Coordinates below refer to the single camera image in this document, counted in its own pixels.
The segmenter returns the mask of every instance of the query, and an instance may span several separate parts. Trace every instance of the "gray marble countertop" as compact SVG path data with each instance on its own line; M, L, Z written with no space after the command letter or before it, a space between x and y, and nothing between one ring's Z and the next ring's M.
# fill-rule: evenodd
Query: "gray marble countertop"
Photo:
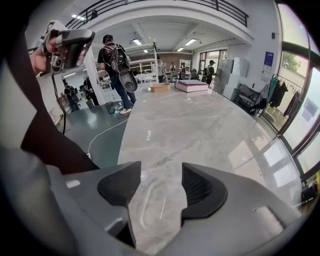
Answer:
M154 255L177 234L187 207L182 162L257 181L290 206L301 182L282 142L246 112L206 91L145 93L134 105L118 163L141 161L141 183L129 205L137 249Z

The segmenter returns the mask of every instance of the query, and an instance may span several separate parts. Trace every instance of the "white cable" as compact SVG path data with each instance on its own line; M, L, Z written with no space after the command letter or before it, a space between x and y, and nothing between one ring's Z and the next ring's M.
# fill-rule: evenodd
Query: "white cable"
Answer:
M126 122L126 121L128 121L129 119L127 119L127 120L125 120L125 121L123 121L123 122L121 122L121 123L118 123L117 125L115 125L115 126L112 126L111 128L109 128L109 129L106 129L105 131L103 131L103 132L101 132L101 133L99 133L97 136L95 136L94 137L94 139L93 140L91 140L91 142L90 142L90 144L89 144L89 148L88 148L88 153L89 153L89 150L90 150L90 147L91 147L91 143L99 136L99 135L101 135L101 134L103 134L103 133L105 133L106 131L109 131L110 129L112 129L112 128L114 128L114 127L117 127L117 126L119 126L119 125L121 125L121 124L123 124L124 122Z

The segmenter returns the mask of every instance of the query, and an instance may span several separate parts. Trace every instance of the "hand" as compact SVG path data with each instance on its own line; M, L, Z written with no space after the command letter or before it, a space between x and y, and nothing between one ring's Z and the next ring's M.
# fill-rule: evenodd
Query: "hand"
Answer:
M46 48L50 53L56 53L58 51L56 37L49 40ZM39 74L40 72L46 71L47 57L42 52L41 47L36 49L34 53L31 54L30 61L35 75Z

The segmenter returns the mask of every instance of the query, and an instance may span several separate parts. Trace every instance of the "railing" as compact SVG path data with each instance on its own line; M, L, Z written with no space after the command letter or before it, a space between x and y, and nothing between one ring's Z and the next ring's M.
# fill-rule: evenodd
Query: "railing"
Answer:
M73 18L70 20L65 26L68 29L79 29L89 21L95 19L97 15L104 14L112 9L126 6L128 4L148 1L148 0L100 0L88 8L84 9L82 12L78 14L78 16L85 18L85 20L80 20L77 18ZM200 4L205 7L212 8L216 11L222 12L236 21L240 22L242 25L247 27L247 18L249 17L245 12L235 7L231 3L228 3L225 0L172 0L172 1L184 1Z

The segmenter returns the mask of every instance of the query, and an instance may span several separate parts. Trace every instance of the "tree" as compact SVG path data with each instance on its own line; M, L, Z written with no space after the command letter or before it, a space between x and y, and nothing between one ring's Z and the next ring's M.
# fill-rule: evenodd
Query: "tree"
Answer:
M283 54L283 67L296 73L298 71L298 68L301 66L301 61L297 61L295 59L296 55L285 52Z

